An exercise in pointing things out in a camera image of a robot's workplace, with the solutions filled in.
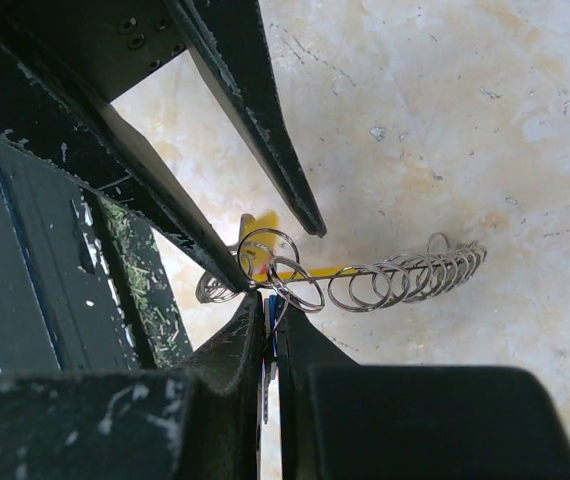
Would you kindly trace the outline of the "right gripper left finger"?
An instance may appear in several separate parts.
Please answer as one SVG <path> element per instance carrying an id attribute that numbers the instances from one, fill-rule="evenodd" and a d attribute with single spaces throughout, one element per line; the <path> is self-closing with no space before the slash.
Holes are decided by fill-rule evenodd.
<path id="1" fill-rule="evenodd" d="M 255 479 L 263 300 L 175 369 L 0 374 L 0 479 Z"/>

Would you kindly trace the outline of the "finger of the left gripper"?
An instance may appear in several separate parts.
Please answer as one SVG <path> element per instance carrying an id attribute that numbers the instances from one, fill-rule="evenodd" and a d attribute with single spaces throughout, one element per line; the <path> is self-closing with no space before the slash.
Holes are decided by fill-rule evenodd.
<path id="1" fill-rule="evenodd" d="M 167 1 L 207 87 L 309 235 L 327 227 L 287 131 L 260 4 Z"/>

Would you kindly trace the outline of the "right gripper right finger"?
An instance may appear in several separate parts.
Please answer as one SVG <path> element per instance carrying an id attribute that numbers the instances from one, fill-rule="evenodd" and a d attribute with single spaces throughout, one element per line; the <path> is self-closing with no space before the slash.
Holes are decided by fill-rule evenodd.
<path id="1" fill-rule="evenodd" d="M 287 479 L 570 479 L 570 442 L 526 370 L 361 365 L 277 305 Z"/>

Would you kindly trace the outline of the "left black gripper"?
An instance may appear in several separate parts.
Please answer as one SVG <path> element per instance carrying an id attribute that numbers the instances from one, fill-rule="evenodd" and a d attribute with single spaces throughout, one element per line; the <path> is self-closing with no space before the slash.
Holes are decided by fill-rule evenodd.
<path id="1" fill-rule="evenodd" d="M 0 1 L 0 143 L 135 214 L 226 287 L 246 291 L 199 207 L 106 103 L 184 49 L 162 1 Z"/>

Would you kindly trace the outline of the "blue key tag with key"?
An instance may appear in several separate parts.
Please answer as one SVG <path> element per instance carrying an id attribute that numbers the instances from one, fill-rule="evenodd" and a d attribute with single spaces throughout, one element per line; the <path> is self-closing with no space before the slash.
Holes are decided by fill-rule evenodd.
<path id="1" fill-rule="evenodd" d="M 277 329 L 289 305 L 278 295 L 270 295 L 264 300 L 264 347 L 261 372 L 261 419 L 266 425 L 269 420 L 269 385 L 277 373 Z"/>

